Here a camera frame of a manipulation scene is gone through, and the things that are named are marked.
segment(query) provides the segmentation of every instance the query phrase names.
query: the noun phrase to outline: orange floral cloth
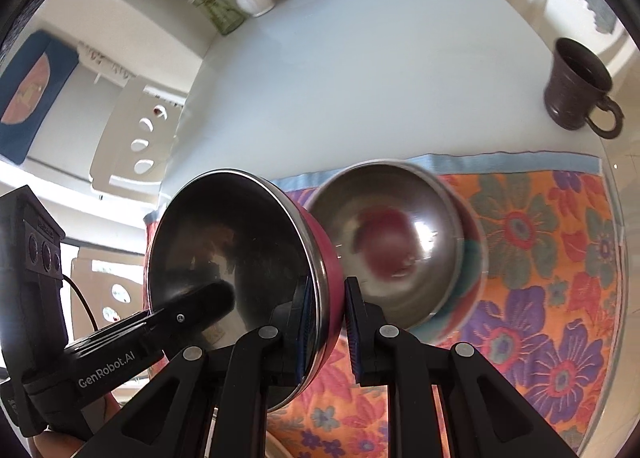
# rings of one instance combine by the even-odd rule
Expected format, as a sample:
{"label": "orange floral cloth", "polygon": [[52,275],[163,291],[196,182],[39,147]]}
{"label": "orange floral cloth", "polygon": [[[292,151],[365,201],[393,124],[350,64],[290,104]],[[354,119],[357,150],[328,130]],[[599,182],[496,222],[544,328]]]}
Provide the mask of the orange floral cloth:
{"label": "orange floral cloth", "polygon": [[[490,252],[482,300],[443,346],[479,348],[577,450],[607,382],[622,290],[603,180],[568,171],[443,178],[478,213]],[[304,204],[312,191],[289,195]],[[386,456],[386,388],[357,386],[348,355],[341,337],[306,391],[268,416],[294,458]]]}

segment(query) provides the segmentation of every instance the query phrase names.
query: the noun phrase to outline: screw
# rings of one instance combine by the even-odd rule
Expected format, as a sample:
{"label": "screw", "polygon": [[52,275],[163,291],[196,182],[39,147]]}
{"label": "screw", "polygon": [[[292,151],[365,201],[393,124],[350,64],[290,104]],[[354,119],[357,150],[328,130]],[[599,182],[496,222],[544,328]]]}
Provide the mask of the screw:
{"label": "screw", "polygon": [[258,330],[258,335],[262,339],[273,339],[278,335],[278,329],[275,326],[263,326]]}
{"label": "screw", "polygon": [[387,339],[398,337],[398,333],[400,333],[400,330],[393,326],[393,324],[385,324],[384,326],[380,327],[380,335],[386,337]]}
{"label": "screw", "polygon": [[456,353],[460,357],[471,357],[475,352],[474,347],[469,343],[456,344]]}
{"label": "screw", "polygon": [[202,356],[202,349],[197,346],[189,346],[182,352],[185,361],[197,361]]}

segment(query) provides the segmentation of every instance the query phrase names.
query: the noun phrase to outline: human hand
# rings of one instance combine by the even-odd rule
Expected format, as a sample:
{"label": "human hand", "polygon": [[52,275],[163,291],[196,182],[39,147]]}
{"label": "human hand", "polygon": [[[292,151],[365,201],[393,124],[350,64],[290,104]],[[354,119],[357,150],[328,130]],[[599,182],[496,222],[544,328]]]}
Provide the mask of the human hand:
{"label": "human hand", "polygon": [[[104,421],[107,422],[120,411],[120,406],[111,393],[105,395],[104,399]],[[78,438],[49,430],[29,440],[30,451],[34,458],[71,458],[84,444]]]}

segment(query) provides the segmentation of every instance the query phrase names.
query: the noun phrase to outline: floral placemat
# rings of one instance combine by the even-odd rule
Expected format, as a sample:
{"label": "floral placemat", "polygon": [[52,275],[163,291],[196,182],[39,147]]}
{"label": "floral placemat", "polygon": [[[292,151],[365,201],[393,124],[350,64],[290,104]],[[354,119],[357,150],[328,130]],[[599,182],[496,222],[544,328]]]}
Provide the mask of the floral placemat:
{"label": "floral placemat", "polygon": [[[468,200],[490,251],[482,300],[442,346],[479,348],[580,449],[606,396],[623,293],[622,245],[600,161],[546,152],[411,161]],[[275,183],[304,205],[334,173]],[[150,240],[158,217],[147,219]],[[295,458],[386,456],[386,388],[357,386],[348,353],[341,338],[309,387],[268,416],[269,431]]]}

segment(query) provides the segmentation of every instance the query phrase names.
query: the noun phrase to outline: black cable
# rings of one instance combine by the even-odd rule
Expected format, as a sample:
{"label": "black cable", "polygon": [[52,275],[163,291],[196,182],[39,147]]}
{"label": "black cable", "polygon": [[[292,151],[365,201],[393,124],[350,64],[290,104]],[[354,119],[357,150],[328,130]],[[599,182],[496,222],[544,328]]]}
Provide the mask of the black cable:
{"label": "black cable", "polygon": [[66,275],[63,275],[62,279],[64,279],[66,282],[68,282],[68,284],[71,285],[71,288],[73,288],[74,291],[76,292],[76,294],[78,295],[78,298],[79,298],[80,302],[82,303],[82,306],[84,306],[84,309],[86,310],[86,313],[89,316],[89,319],[91,319],[91,324],[94,327],[94,330],[97,332],[98,331],[98,324],[95,321],[94,314],[91,312],[91,308],[89,308],[89,305],[84,300],[84,296],[82,295],[82,292],[80,292],[80,289],[76,286],[76,283],[71,281],[70,277],[67,277]]}

